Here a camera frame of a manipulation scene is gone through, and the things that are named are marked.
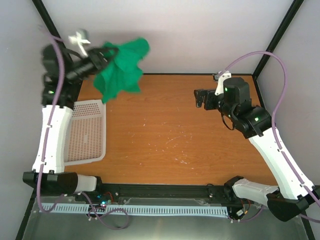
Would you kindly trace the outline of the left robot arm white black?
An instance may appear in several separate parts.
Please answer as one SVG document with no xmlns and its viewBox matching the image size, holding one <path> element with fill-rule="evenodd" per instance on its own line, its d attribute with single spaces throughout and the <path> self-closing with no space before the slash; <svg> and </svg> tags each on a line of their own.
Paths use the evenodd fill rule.
<svg viewBox="0 0 320 240">
<path fill-rule="evenodd" d="M 86 192 L 92 201 L 103 198 L 100 177 L 65 172 L 65 143 L 82 82 L 106 69 L 118 54 L 116 47 L 95 47 L 85 56 L 53 44 L 42 50 L 42 129 L 38 153 L 31 171 L 22 175 L 36 194 Z"/>
</svg>

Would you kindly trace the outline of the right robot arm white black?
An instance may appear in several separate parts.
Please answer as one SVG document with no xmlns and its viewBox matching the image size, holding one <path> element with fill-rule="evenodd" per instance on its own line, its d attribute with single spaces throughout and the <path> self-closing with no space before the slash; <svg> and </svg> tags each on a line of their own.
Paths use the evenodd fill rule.
<svg viewBox="0 0 320 240">
<path fill-rule="evenodd" d="M 320 188 L 300 170 L 272 124 L 271 115 L 261 106 L 254 106 L 250 86 L 241 77 L 221 77 L 215 89 L 193 92 L 197 108 L 217 110 L 228 118 L 230 130 L 241 132 L 260 153 L 277 185 L 270 186 L 236 176 L 224 184 L 228 201 L 246 199 L 267 207 L 280 221 L 300 215 L 320 199 Z"/>
</svg>

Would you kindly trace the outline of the green t-shirt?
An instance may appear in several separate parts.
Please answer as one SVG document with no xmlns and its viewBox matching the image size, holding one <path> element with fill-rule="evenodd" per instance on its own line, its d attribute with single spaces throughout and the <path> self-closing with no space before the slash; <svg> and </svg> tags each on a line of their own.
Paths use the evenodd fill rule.
<svg viewBox="0 0 320 240">
<path fill-rule="evenodd" d="M 144 74 L 139 62 L 150 51 L 148 41 L 138 37 L 122 44 L 105 42 L 103 47 L 116 47 L 119 51 L 116 57 L 107 58 L 108 66 L 93 81 L 93 86 L 102 94 L 102 103 L 116 98 L 120 92 L 139 93 L 139 81 Z"/>
</svg>

